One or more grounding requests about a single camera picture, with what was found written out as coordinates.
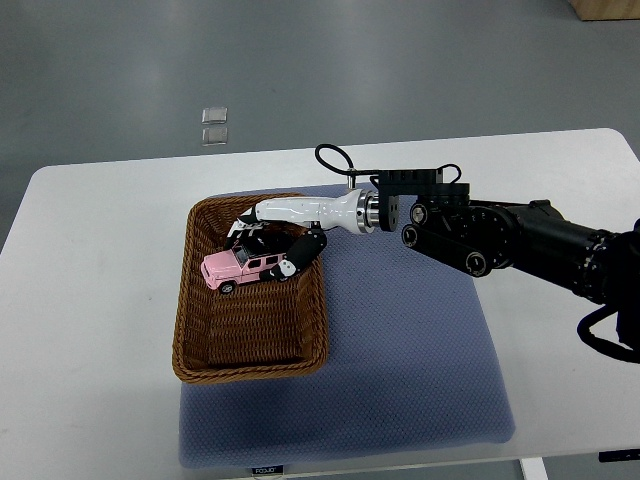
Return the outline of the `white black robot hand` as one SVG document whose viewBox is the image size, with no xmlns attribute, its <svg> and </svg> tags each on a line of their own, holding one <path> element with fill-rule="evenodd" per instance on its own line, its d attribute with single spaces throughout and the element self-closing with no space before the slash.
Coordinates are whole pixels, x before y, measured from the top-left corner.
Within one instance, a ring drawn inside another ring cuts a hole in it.
<svg viewBox="0 0 640 480">
<path fill-rule="evenodd" d="M 340 227 L 353 234 L 372 233 L 379 226 L 378 195 L 355 189 L 336 198 L 294 196 L 263 200 L 234 221 L 227 239 L 251 236 L 265 227 L 264 222 L 274 221 L 308 227 L 318 224 L 321 229 L 309 229 L 295 240 L 279 263 L 259 274 L 260 281 L 286 281 L 305 270 L 327 245 L 323 230 Z"/>
</svg>

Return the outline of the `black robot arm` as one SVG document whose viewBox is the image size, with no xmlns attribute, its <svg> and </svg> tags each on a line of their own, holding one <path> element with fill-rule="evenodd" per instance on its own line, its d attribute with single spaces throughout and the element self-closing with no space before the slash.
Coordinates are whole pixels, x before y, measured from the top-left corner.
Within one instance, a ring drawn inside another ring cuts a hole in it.
<svg viewBox="0 0 640 480">
<path fill-rule="evenodd" d="M 414 196 L 404 245 L 472 277 L 513 267 L 586 298 L 598 308 L 577 326 L 581 341 L 615 360 L 639 360 L 639 230 L 613 233 L 571 223 L 547 200 L 527 204 L 472 200 L 469 186 L 445 182 L 443 170 L 367 171 L 373 189 L 339 198 L 280 197 L 239 215 L 225 246 L 271 223 L 306 228 L 280 266 L 264 274 L 286 279 L 321 252 L 325 231 L 354 234 L 399 226 L 399 200 Z"/>
</svg>

